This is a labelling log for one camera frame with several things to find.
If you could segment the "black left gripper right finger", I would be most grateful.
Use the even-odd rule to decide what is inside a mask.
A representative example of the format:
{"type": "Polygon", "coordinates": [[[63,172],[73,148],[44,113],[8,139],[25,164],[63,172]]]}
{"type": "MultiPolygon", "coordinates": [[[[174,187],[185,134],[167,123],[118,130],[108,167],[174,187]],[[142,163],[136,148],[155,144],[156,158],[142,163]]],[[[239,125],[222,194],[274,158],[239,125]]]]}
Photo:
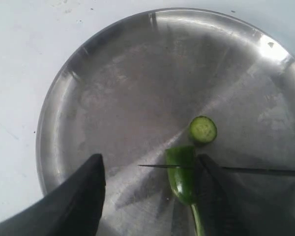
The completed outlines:
{"type": "Polygon", "coordinates": [[[235,186],[207,154],[195,158],[195,190],[202,233],[206,236],[249,236],[235,186]]]}

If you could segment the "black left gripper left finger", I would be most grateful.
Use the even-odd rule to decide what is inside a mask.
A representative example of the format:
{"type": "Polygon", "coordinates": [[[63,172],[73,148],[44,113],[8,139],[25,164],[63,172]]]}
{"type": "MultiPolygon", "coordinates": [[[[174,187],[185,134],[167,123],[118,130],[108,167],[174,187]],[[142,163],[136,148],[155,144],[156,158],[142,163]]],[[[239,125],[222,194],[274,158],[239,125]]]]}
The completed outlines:
{"type": "Polygon", "coordinates": [[[43,199],[0,223],[0,236],[94,236],[105,201],[101,154],[92,155],[43,199]]]}

